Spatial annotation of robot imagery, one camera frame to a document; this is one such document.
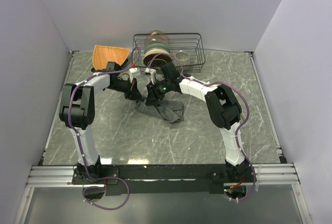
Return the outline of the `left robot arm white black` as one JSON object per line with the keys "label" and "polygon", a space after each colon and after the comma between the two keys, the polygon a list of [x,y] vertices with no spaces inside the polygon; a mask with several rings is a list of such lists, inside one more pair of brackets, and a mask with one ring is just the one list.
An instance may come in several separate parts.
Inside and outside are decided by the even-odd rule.
{"label": "left robot arm white black", "polygon": [[126,99],[143,99],[137,88],[137,67],[121,69],[115,62],[108,62],[106,69],[96,70],[87,79],[76,84],[66,83],[62,89],[59,118],[70,129],[75,141],[78,163],[75,174],[92,184],[103,177],[100,155],[98,154],[92,132],[95,118],[95,95],[112,89],[122,92]]}

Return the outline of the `grey cloth napkin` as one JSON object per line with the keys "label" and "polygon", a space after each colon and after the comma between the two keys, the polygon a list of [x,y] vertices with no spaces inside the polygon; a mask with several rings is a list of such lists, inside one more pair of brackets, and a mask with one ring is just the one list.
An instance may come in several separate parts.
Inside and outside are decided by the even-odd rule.
{"label": "grey cloth napkin", "polygon": [[184,103],[180,101],[162,100],[159,106],[147,106],[146,100],[136,103],[135,110],[141,114],[148,115],[168,123],[174,123],[183,120]]}

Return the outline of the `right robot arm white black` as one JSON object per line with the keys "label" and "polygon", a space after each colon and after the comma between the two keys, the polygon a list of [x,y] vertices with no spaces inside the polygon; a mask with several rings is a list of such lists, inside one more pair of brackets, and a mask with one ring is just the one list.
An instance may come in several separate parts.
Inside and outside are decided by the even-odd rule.
{"label": "right robot arm white black", "polygon": [[151,75],[147,84],[148,106],[160,106],[170,91],[193,96],[204,101],[212,123],[219,128],[226,151],[226,168],[230,181],[238,182],[253,178],[251,164],[243,151],[240,136],[242,108],[233,88],[221,82],[206,83],[192,76],[180,74],[172,63],[161,67],[163,80]]}

